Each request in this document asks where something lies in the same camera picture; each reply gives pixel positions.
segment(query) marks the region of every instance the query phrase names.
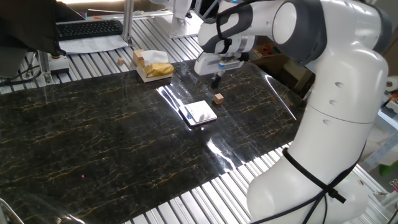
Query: cardboard box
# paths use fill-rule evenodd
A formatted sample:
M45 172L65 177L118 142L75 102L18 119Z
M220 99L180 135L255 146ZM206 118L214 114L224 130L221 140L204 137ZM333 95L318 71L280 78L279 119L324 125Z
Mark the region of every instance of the cardboard box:
M145 50L140 49L140 50L133 51L132 61L134 62L135 65L138 65L138 61L143 60L142 55L141 55L141 52L143 52L143 51L145 51Z

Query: cable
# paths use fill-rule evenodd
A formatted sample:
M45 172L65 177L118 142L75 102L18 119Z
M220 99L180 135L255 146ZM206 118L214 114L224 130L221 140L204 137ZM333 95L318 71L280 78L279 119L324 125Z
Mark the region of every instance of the cable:
M9 85L23 84L23 83L27 83L27 82L30 82L30 81L32 81L32 80L35 80L37 77L39 77L39 76L42 74L41 71L39 71L36 75L34 75L34 76L33 76L32 78L30 78L30 79L12 82L12 80L18 78L18 77L21 76L22 74L24 74L24 73L26 73L26 72L28 72L29 70L32 70L32 69L34 69L34 68L38 68L38 67L39 67L38 65L37 65L37 66L34 66L34 67L32 67L31 69L27 69L27 70L21 72L21 74L18 74L18 75L14 76L14 77L12 77L12 78L6 80L6 81L0 82L0 86L9 86Z
M392 222L392 220L396 217L397 213L398 213L398 209L396 210L396 212L394 212L394 214L392 215L390 221L388 221L387 224L390 224Z
M344 170L342 173L337 175L337 177L330 182L330 184L328 185L329 187L331 187L331 188L336 187L344 178L347 177L347 175L355 168L355 166L359 162L360 158L362 157L362 154L363 154L364 150L365 150L365 145L362 148L362 151L361 151L361 153L360 153L360 155L358 157L358 160L351 167L349 167L348 169ZM307 206L307 205L311 204L312 202L315 202L313 204L313 206L311 207L311 210L309 211L309 213L305 217L305 220L304 220L303 224L306 224L308 222L309 218L311 217L313 211L316 209L316 207L318 206L319 202L322 200L323 197L325 198L325 203L326 203L326 205L325 205L325 214L323 216L323 223L325 223L326 215L327 215L327 209L328 209L327 201L326 201L326 194L327 194L327 191L326 190L322 190L315 197L311 198L310 200L307 200L304 203L301 203L300 205L297 205L296 207L293 207L291 209L288 209L288 210L286 210L284 212L278 213L278 214L273 215L271 217L263 218L263 219L260 219L258 221L252 222L251 224L261 224L261 223L264 223L264 222L268 222L268 221L274 220L276 218L279 218L279 217L282 217L282 216L287 215L289 213L292 213L292 212L294 212L294 211L296 211L296 210L298 210L298 209L300 209L300 208L302 208L304 206Z
M325 214L324 214L324 216L323 216L323 222L322 222L322 224L325 224L325 222L326 222L326 216L328 215L328 200L327 200L326 195L323 196L323 197L325 198Z

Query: computer monitor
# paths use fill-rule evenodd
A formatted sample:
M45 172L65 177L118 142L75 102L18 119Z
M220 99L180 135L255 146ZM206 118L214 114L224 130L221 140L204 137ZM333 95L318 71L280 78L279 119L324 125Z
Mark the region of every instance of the computer monitor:
M13 77L22 50L65 55L58 44L55 0L0 0L0 77Z

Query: desk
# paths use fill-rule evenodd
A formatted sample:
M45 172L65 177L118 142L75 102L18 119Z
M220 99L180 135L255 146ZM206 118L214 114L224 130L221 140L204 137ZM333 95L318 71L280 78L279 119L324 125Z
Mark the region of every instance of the desk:
M211 101L211 77L143 83L136 72L0 97L0 197L25 223L67 215L121 223L293 140L305 103L258 67L223 77L216 122L178 106Z

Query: tissue box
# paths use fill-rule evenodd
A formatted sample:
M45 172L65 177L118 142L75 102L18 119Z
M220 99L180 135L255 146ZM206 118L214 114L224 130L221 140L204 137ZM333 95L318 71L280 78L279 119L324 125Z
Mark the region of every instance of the tissue box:
M139 76L142 78L142 80L146 83L146 82L151 82L151 81L156 81L156 80L161 80L164 78L170 78L172 77L173 73L170 73L168 75L153 75L153 74L148 74L146 71L148 71L148 66L152 66L156 63L153 63L151 65L148 65L146 67L146 71L144 70L143 67L145 67L145 61L144 61L144 57L141 55L141 53L144 52L144 50L135 50L133 52L133 62L134 64L136 64L136 70L137 73L139 74Z

